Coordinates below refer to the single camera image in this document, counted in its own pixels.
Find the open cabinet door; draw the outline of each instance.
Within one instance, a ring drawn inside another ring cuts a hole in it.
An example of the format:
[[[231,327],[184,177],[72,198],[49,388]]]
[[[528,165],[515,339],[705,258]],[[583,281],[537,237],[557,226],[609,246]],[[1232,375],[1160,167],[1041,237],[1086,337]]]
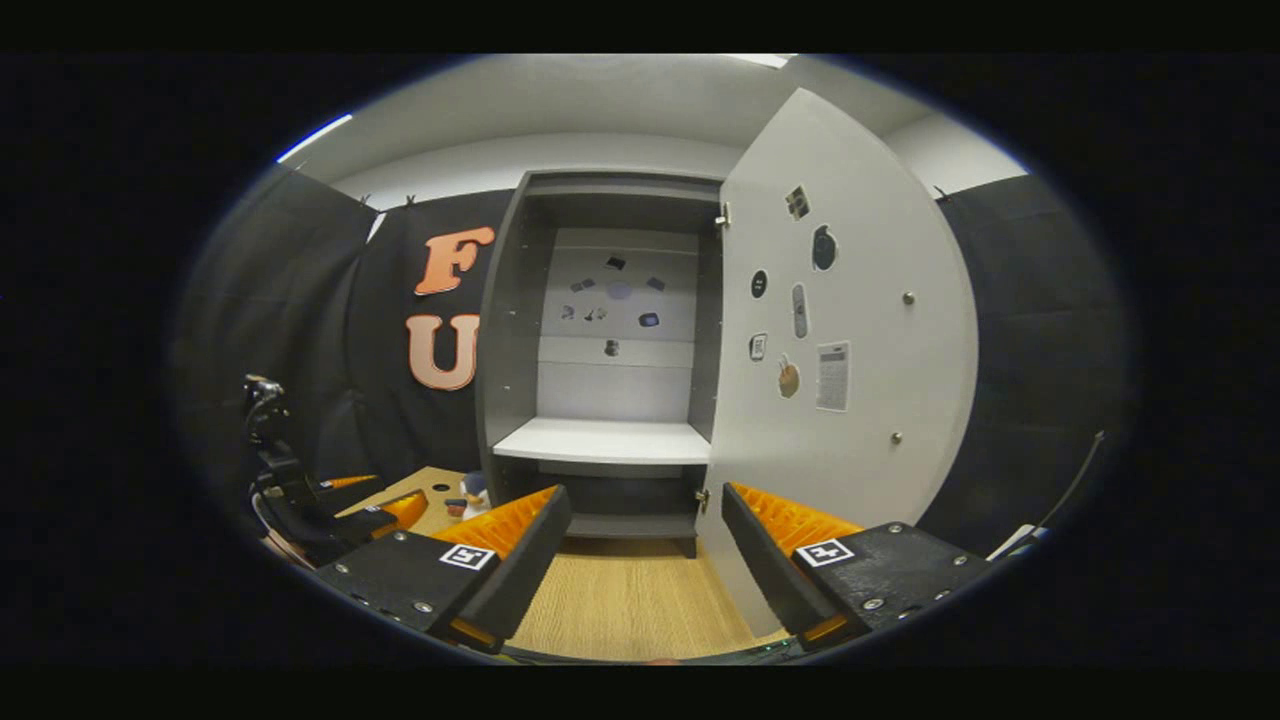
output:
[[[723,336],[699,536],[762,637],[781,625],[721,519],[723,484],[864,528],[914,524],[964,436],[978,323],[960,249],[924,186],[809,91],[765,126],[721,197]]]

